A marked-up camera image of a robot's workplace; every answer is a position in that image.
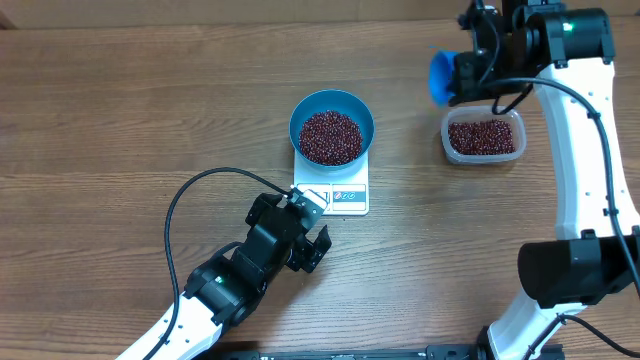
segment wall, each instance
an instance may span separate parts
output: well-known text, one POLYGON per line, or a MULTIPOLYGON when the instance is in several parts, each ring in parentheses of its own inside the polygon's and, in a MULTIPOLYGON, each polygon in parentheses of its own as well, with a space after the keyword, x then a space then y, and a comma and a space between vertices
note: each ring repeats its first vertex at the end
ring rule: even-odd
MULTIPOLYGON (((603 7, 610 16, 640 10, 640 0, 565 2, 573 8, 603 7)), ((453 19, 468 4, 469 0, 0 0, 0 24, 44 29, 453 19)))

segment bowl of beans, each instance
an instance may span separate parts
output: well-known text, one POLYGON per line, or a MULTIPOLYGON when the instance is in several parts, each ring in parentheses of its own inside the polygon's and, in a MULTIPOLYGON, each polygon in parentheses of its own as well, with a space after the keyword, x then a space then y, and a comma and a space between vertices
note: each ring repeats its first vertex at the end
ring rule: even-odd
POLYGON ((369 151, 375 125, 367 105, 342 90, 321 90, 304 98, 291 114, 289 137, 314 168, 348 168, 369 151))
POLYGON ((440 130, 447 159, 453 164, 480 165, 512 161, 527 147, 522 117, 515 110, 494 115, 491 106, 457 108, 440 130))

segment clear plastic container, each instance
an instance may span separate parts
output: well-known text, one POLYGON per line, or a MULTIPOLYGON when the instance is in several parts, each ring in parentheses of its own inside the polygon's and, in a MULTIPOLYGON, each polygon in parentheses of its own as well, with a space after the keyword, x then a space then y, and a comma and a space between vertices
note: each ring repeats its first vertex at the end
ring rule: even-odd
POLYGON ((515 110, 511 110, 505 115, 493 115, 491 106, 489 105, 469 106, 451 110, 442 120, 440 133, 442 135, 442 145, 447 154, 447 159, 452 164, 457 165, 481 165, 512 161, 519 158, 527 147, 527 135, 520 114, 515 110), (449 124, 454 122, 485 122, 493 119, 502 120, 511 126, 513 146, 516 149, 515 152, 501 155, 463 155, 453 149, 449 141, 449 124))

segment blue bowl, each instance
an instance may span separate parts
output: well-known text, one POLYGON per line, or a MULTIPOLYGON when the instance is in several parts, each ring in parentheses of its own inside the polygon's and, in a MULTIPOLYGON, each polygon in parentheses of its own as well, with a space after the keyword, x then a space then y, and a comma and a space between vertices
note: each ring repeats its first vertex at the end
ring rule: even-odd
POLYGON ((373 135, 376 127, 373 123, 373 115, 367 105, 356 96, 342 90, 328 89, 321 90, 313 93, 304 98, 298 106, 293 110, 291 114, 291 120, 289 121, 289 137, 291 144, 298 154, 307 161, 311 166, 322 171, 334 171, 348 168, 350 165, 366 156, 371 143, 373 142, 373 135), (343 165, 322 165, 315 163, 307 159, 302 152, 300 152, 300 131, 302 125, 311 118, 313 114, 325 112, 327 110, 334 110, 341 114, 345 114, 355 121, 360 127, 362 133, 362 150, 360 155, 353 161, 343 165))

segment blue funnel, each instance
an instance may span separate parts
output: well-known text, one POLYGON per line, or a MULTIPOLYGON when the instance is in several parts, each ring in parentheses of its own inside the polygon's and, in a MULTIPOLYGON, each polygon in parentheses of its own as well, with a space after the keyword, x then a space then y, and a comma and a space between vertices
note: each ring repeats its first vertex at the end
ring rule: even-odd
POLYGON ((455 94, 447 90, 453 75, 453 58, 458 55, 455 51, 438 51, 431 60, 429 70, 429 90, 431 97, 438 106, 444 106, 455 94))

